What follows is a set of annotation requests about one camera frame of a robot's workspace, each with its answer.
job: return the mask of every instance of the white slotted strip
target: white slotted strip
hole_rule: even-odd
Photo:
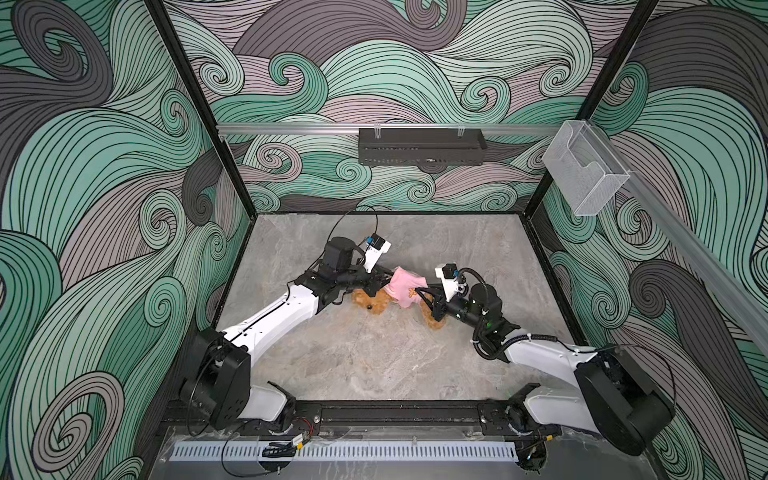
[[[224,461],[275,461],[274,458],[261,456],[261,451],[268,445],[269,442],[229,442]],[[223,446],[224,442],[176,442],[170,460],[219,461]],[[515,444],[511,442],[316,440],[299,450],[294,457],[283,459],[297,462],[517,462],[518,456]]]

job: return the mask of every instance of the robotic arm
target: robotic arm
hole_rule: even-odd
[[[335,303],[339,293],[360,288],[373,297],[389,282],[392,272],[376,264],[389,242],[375,233],[366,242],[363,251],[350,239],[332,238],[322,260],[278,300],[223,332],[201,332],[188,356],[181,398],[207,413],[215,429],[248,418],[286,430],[295,399],[273,383],[252,386],[250,369],[282,335]],[[362,258],[353,263],[355,252]],[[471,289],[465,273],[478,280]],[[435,320],[451,315],[470,326],[473,346],[484,359],[531,366],[569,384],[560,389],[528,384],[512,396],[508,417],[519,435],[540,425],[566,425],[599,432],[622,452],[639,455],[671,421],[673,406],[628,354],[529,333],[503,317],[496,290],[472,269],[449,263],[435,274],[440,283],[415,289]]]

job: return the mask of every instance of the red wire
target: red wire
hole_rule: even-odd
[[[306,425],[310,428],[310,437],[311,437],[312,434],[315,432],[315,429],[312,427],[312,424],[310,423],[310,421],[305,419],[305,418],[303,418],[303,417],[297,417],[297,418],[299,420],[303,420],[304,422],[306,422]]]

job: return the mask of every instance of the patterned wall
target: patterned wall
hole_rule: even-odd
[[[0,2],[0,105],[3,478],[136,477],[248,218],[142,0]]]
[[[662,2],[594,117],[671,210],[768,309],[768,2]],[[768,359],[626,191],[535,216],[590,342],[672,363],[679,410],[656,440],[671,478],[768,477]],[[665,366],[634,353],[671,392]]]
[[[166,0],[220,122],[560,124],[635,0]],[[480,167],[362,167],[354,137],[229,138],[259,210],[522,210],[550,139]]]

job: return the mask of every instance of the wave pattern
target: wave pattern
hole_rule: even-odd
[[[173,17],[213,94],[263,77]],[[0,8],[4,478],[139,478],[147,411],[215,320],[248,218],[184,92],[142,0]]]
[[[660,2],[592,120],[768,310],[765,9],[710,4]],[[596,218],[574,217],[556,188],[544,206],[537,231],[590,342],[646,346],[673,367],[679,412],[654,440],[670,478],[765,477],[768,360],[686,252],[627,191]],[[670,393],[666,366],[630,350]]]
[[[620,34],[635,3],[167,0],[218,121],[344,123],[549,124],[573,118],[605,63],[607,55],[595,52]],[[243,143],[253,136],[227,140]],[[409,196],[412,182],[422,181],[405,171],[396,182],[387,180],[402,187],[398,193],[384,197],[375,185],[363,184],[377,181],[376,172],[342,178],[336,168],[353,162],[356,149],[340,152],[329,137],[313,142],[312,150],[304,148],[311,143],[306,139],[259,139],[242,159],[241,173],[260,210],[346,210],[358,204],[374,210],[520,210],[534,178],[545,171],[536,152],[520,153],[542,139],[491,140],[489,160],[520,169],[524,180],[509,178],[509,169],[499,166],[470,169],[450,198],[439,192],[429,199]],[[287,158],[278,168],[251,164],[262,141],[295,149],[299,174],[286,179]],[[290,161],[290,168],[298,163]],[[421,172],[433,180],[449,173]],[[389,200],[392,195],[397,201]]]

